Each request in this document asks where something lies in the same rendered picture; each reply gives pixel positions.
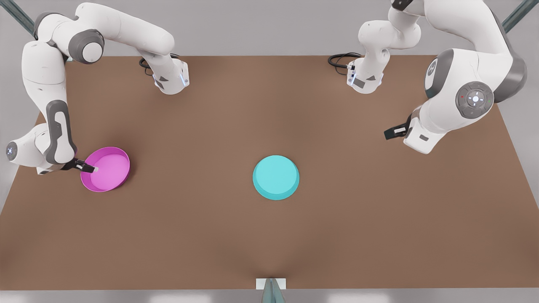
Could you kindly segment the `pink plate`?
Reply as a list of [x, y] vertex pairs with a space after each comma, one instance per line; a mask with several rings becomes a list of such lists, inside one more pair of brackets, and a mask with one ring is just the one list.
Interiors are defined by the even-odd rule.
[[131, 168], [127, 153], [115, 146], [96, 150], [85, 162], [97, 168], [92, 173], [80, 173], [82, 184], [94, 192], [110, 191], [121, 186], [127, 180]]

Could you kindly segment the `blue plate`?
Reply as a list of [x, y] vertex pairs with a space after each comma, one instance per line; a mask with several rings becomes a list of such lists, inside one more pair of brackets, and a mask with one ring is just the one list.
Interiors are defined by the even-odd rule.
[[271, 155], [254, 167], [253, 185], [258, 194], [272, 201], [281, 201], [296, 192], [299, 169], [293, 161], [281, 155]]

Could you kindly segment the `silver frame post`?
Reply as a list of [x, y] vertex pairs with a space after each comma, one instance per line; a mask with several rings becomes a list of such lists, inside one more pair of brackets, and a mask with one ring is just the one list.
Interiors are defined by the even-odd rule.
[[537, 4], [539, 4], [539, 0], [522, 0], [502, 22], [504, 32], [510, 32]]
[[285, 278], [256, 278], [256, 289], [262, 290], [261, 303], [286, 303], [282, 293], [286, 289]]
[[0, 0], [0, 6], [6, 10], [32, 37], [34, 37], [34, 21], [15, 2], [15, 0]]

